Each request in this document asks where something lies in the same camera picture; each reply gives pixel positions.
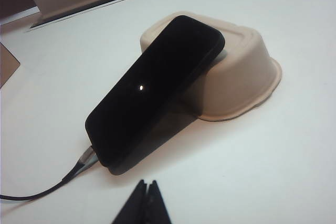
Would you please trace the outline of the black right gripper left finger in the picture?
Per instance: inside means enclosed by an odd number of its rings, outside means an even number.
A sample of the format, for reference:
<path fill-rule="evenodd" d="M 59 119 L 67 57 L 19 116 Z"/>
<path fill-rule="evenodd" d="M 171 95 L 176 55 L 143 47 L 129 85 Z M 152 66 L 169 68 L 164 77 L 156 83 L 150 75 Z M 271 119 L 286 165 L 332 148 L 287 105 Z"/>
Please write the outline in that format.
<path fill-rule="evenodd" d="M 148 187 L 140 180 L 112 223 L 149 223 L 146 220 Z"/>

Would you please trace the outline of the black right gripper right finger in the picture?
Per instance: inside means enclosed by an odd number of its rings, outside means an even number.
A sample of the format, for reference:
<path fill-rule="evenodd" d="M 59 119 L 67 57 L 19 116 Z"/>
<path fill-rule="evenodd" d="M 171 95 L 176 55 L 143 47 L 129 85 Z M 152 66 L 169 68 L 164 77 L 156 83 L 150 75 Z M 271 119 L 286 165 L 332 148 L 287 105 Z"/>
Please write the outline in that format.
<path fill-rule="evenodd" d="M 149 185 L 145 194 L 142 223 L 171 223 L 169 213 L 156 180 Z"/>

